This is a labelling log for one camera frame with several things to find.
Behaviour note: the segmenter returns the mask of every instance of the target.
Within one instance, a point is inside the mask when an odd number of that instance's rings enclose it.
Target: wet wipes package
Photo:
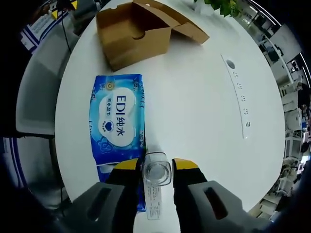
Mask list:
[[[108,178],[115,164],[142,156],[144,104],[140,74],[96,77],[89,129],[101,182]]]

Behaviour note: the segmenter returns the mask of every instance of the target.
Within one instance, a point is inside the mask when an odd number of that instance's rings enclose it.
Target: box flap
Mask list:
[[[157,9],[158,11],[167,15],[168,17],[176,20],[178,22],[178,25],[171,26],[174,31],[182,33],[201,44],[203,44],[207,39],[209,39],[209,36],[202,29],[200,29],[195,23],[193,23],[187,17],[185,17],[178,11],[172,9],[171,7],[165,4],[162,4],[154,0],[133,0],[133,2],[136,4],[144,5],[149,8]]]
[[[166,13],[164,13],[163,11],[159,9],[156,9],[151,6],[147,6],[146,4],[135,3],[135,2],[134,4],[137,4],[141,6],[142,8],[146,9],[147,11],[151,12],[152,14],[156,15],[161,20],[163,20],[167,25],[169,25],[171,28],[174,28],[180,25],[180,23],[177,20],[173,19],[172,17],[170,17],[169,15],[167,15]]]

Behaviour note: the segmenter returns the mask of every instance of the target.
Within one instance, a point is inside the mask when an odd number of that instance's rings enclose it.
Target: open cardboard box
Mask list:
[[[96,16],[97,32],[113,71],[167,52],[171,31],[203,44],[209,36],[188,18],[153,0],[134,0]]]

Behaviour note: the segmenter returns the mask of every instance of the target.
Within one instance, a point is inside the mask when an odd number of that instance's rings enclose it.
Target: white label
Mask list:
[[[159,220],[162,212],[161,187],[144,183],[146,213],[148,220]]]

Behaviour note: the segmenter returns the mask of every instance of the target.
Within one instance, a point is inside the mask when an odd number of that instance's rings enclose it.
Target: heart logo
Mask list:
[[[112,123],[111,122],[107,122],[105,124],[105,129],[110,132],[112,130]]]

